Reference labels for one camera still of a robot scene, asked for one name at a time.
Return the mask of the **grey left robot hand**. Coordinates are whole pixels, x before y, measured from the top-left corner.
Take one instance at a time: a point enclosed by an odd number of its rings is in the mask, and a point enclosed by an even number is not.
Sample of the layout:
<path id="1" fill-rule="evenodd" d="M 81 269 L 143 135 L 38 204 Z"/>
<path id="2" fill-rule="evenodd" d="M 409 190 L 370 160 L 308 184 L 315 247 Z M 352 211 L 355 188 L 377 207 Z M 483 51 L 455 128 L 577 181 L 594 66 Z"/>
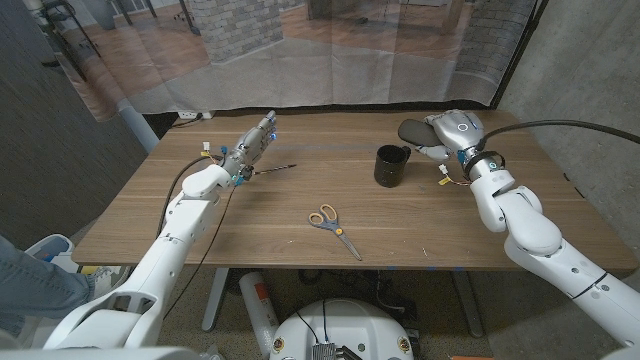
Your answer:
<path id="1" fill-rule="evenodd" d="M 244 135 L 225 155 L 221 167 L 233 182 L 249 180 L 254 164 L 259 161 L 266 148 L 276 139 L 276 112 L 269 111 L 263 119 Z"/>

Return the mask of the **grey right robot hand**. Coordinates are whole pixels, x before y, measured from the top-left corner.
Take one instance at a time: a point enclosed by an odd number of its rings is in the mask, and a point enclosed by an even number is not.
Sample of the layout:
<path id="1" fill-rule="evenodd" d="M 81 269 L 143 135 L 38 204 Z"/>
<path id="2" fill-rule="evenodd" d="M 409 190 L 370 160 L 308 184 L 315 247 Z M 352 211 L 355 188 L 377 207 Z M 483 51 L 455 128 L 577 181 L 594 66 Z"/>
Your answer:
<path id="1" fill-rule="evenodd" d="M 428 115 L 423 122 L 435 131 L 441 145 L 418 145 L 416 150 L 436 161 L 455 156 L 464 164 L 477 153 L 476 146 L 485 135 L 483 123 L 472 112 L 449 110 Z"/>

